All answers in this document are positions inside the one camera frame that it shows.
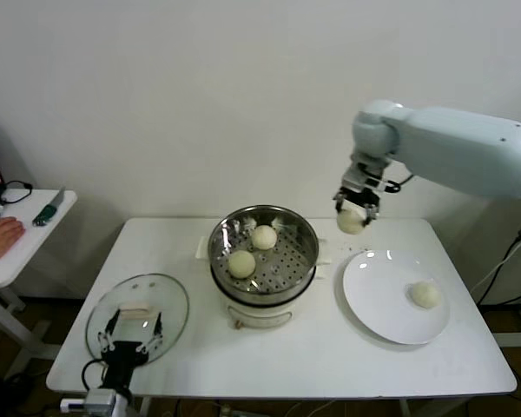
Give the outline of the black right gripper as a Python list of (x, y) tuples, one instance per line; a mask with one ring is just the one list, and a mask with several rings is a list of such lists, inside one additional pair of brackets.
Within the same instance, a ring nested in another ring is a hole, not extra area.
[(364, 208), (366, 214), (363, 221), (364, 228), (368, 227), (379, 217), (379, 197), (368, 188), (356, 191), (346, 187), (340, 187), (337, 194), (333, 197), (333, 201), (337, 214), (342, 211), (345, 202), (350, 202), (353, 205)]

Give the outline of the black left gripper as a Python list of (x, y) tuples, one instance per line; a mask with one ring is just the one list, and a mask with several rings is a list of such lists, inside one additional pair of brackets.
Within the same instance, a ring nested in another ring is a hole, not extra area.
[(114, 342), (113, 333), (119, 315), (119, 313), (114, 313), (108, 320), (105, 329), (97, 334), (100, 349), (104, 351), (101, 359), (107, 366), (102, 380), (104, 388), (128, 388), (135, 369), (148, 362), (148, 351), (156, 350), (163, 342), (161, 312), (156, 316), (153, 333), (148, 341), (142, 344), (138, 341)]

